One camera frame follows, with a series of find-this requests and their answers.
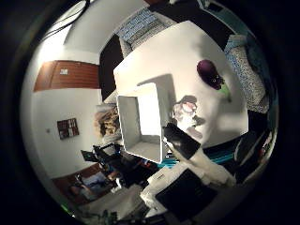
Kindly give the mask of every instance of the white box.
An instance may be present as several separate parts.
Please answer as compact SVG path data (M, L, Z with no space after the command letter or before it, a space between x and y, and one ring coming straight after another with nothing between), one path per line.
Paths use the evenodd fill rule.
M167 155L163 129L169 122L169 97L150 82L117 96L120 127L125 151L160 163Z

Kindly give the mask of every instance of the chair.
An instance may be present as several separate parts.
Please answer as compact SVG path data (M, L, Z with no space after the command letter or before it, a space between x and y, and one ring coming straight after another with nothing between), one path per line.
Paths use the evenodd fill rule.
M242 84L247 108L257 113L267 113L269 96L266 94L262 74L255 72L253 64L248 60L246 37L231 35L224 52Z
M136 12L115 32L119 36L123 57L128 56L151 36L174 24L175 21L157 12L151 12L148 8Z

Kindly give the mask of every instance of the gray cushion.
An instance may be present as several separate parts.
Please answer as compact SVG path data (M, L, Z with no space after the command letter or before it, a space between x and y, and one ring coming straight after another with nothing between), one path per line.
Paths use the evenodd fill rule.
M132 44L136 39L160 23L149 9L144 8L123 23L115 34Z
M248 63L245 48L231 49L227 58L242 84L247 102L259 104L265 95L265 89L260 76L252 70Z

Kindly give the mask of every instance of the desk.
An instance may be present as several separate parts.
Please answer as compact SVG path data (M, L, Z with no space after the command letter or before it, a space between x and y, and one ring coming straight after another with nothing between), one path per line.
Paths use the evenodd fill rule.
M215 63L231 90L231 103L199 77L196 66L203 59ZM138 84L154 82L168 90L172 105L184 96L195 97L197 115L202 119L196 127L202 134L202 147L225 143L248 132L248 111L238 78L216 42L190 21L173 25L146 40L113 74L118 94Z

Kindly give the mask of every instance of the wall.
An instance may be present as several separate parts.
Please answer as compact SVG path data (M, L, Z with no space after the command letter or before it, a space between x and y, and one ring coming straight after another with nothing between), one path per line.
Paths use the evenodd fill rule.
M64 45L64 42L68 31L72 26L69 26L68 28L43 41L36 49L30 65L28 66L25 79L23 81L20 102L22 137L25 149L27 151L27 156L29 157L30 163L34 168L37 177L58 203L63 203L72 207L72 204L63 195L61 195L57 188L55 188L51 178L62 176L66 173L72 173L74 170L78 170L91 164L84 163L83 160L79 161L79 159L75 157L74 164L71 162L71 158L68 158L68 161L63 161L63 164L58 165L58 161L62 162L60 158L61 154L66 154L66 152L64 153L63 149L67 149L67 152L70 153L71 151L77 151L78 148L75 146L75 144L71 146L70 143L72 143L72 141L60 142L60 140L59 142L62 143L63 147L58 148L56 146L53 148L53 142L50 142L47 139L50 137L52 140L56 140L55 128L53 127L53 124L51 124L52 122L50 124L46 123L43 125L44 119L46 119L46 121L55 121L58 117L69 117L68 113L76 115L79 113L68 110L62 112L62 114L58 114L57 111L61 111L61 109L54 108L54 105L56 105L56 107L62 106L57 105L57 102L53 104L53 102L55 102L57 99L62 98L62 95L60 95L58 92L52 94L45 93L34 95L33 89L38 75L38 70L43 62L51 60L74 60L98 64L99 51L103 48L103 46L105 46L107 40L112 34L114 27L120 21L124 20L128 15L136 11L136 9L141 8L144 5L145 3L143 0L127 0L126 3L125 1L120 0L97 0L91 5L88 11L85 12L83 17L80 18L74 25L72 25L74 27L78 25L78 27L76 29L72 29L72 32L68 35L69 43L67 43L67 45ZM77 5L76 7L72 8L66 15L63 15L60 19L58 19L58 21L66 18L67 15L72 14L81 7L82 5ZM67 99L69 99L68 95L70 95L70 91L71 90L66 92L62 91L62 94L67 94L66 98L62 99L63 102L68 102ZM84 93L83 98L80 98L81 91ZM94 90L94 92L76 90L76 93L78 93L76 94L78 97L76 99L73 98L74 101L76 100L76 104L79 102L79 99L85 101L90 101L90 99L92 99L94 103L95 101L101 101L101 97L96 90ZM45 109L39 109L38 104L40 102L45 105L48 111ZM84 113L85 115L89 116L93 110L94 107L91 109L91 112L88 112L87 109L84 109ZM79 124L81 135L84 134L84 128L88 128L88 126L90 126L90 121L88 119L81 119ZM44 129L48 127L51 129L50 134L46 133ZM87 148L91 146L90 144L94 143L95 141L92 138L94 135L92 134L93 131L90 132L91 136L88 137L87 140L83 140L83 136L81 136L81 138L78 137L83 140L83 143L80 146L82 149L88 150Z
M47 174L59 177L90 165L80 150L90 151L99 143L93 127L98 90L55 89L33 95L32 122L38 155ZM56 122L76 118L80 135L61 141Z
M147 6L143 0L97 0L71 28L65 44L99 53L125 18Z

